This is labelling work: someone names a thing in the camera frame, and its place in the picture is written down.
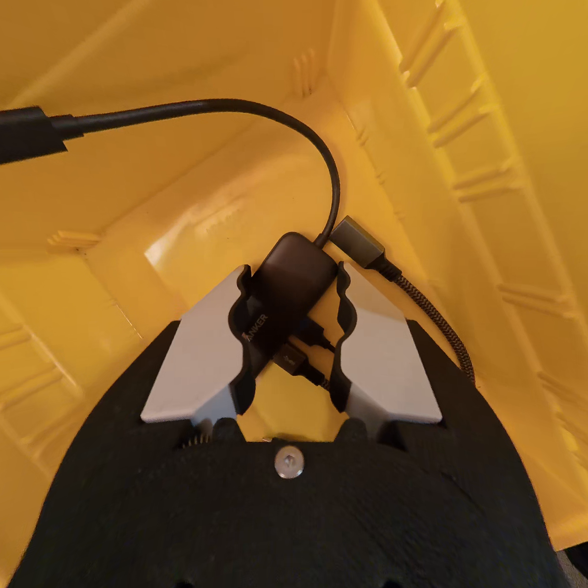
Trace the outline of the black USB hub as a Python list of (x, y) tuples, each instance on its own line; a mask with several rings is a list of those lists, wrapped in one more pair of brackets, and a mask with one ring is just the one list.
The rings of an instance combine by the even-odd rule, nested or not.
[(257, 376), (337, 274), (336, 262), (323, 248), (339, 211), (341, 181), (332, 152), (312, 128), (278, 109), (243, 99), (188, 100), (86, 116), (48, 116), (40, 107), (22, 107), (1, 111), (1, 164), (65, 152), (66, 141), (90, 133), (214, 113), (255, 115), (298, 132), (320, 153), (332, 187), (329, 216), (318, 237), (311, 241), (298, 232), (284, 234), (252, 276), (246, 298), (251, 316), (239, 334), (252, 352), (251, 371)]

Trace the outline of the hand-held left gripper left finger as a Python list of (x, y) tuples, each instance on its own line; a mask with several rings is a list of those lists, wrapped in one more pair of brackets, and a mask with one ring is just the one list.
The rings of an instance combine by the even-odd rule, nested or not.
[(243, 336), (251, 278), (249, 265), (237, 267), (182, 316), (143, 407), (143, 422), (189, 420), (211, 427), (248, 410), (256, 388)]

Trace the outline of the yellow plastic bin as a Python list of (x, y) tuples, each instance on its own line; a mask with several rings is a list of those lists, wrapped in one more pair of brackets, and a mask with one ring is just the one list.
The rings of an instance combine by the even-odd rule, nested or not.
[[(587, 541), (587, 1), (1, 1), (1, 109), (248, 99), (333, 153), (350, 215), (446, 317), (553, 547)], [(245, 114), (1, 166), (1, 587), (91, 409), (329, 174)]]

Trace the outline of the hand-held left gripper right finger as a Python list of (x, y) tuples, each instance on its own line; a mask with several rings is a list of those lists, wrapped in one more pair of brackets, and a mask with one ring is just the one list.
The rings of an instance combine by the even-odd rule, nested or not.
[(387, 423), (442, 420), (407, 319), (350, 263), (337, 268), (337, 323), (330, 398), (338, 412), (360, 420), (367, 434)]

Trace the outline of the braided cable grey plug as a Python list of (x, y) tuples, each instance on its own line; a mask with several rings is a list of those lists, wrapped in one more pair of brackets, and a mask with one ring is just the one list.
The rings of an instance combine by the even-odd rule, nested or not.
[[(404, 276), (400, 268), (388, 260), (385, 247), (379, 241), (351, 217), (345, 217), (334, 228), (329, 239), (361, 268), (377, 271), (404, 291), (443, 334), (459, 362), (460, 369), (476, 384), (473, 363), (465, 344), (430, 300)], [(327, 376), (314, 367), (305, 352), (289, 340), (276, 353), (273, 362), (290, 376), (303, 377), (314, 386), (329, 391), (330, 382)]]

